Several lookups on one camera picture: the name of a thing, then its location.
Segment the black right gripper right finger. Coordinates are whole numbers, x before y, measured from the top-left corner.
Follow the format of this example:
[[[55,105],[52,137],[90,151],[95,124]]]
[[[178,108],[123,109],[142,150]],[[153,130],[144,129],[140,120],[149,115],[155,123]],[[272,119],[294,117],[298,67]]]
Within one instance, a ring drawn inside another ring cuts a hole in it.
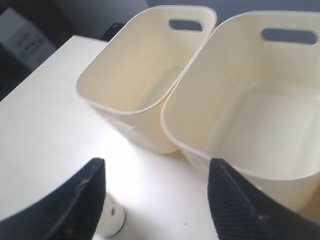
[[[208,204],[220,240],[318,240],[319,224],[281,205],[229,163],[212,158]]]

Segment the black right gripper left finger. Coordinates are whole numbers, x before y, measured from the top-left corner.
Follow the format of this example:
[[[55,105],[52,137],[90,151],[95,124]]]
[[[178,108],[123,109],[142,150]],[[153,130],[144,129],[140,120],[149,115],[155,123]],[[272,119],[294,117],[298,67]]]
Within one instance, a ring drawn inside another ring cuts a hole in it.
[[[2,240],[91,240],[106,198],[105,160],[93,158],[46,197],[0,222]]]

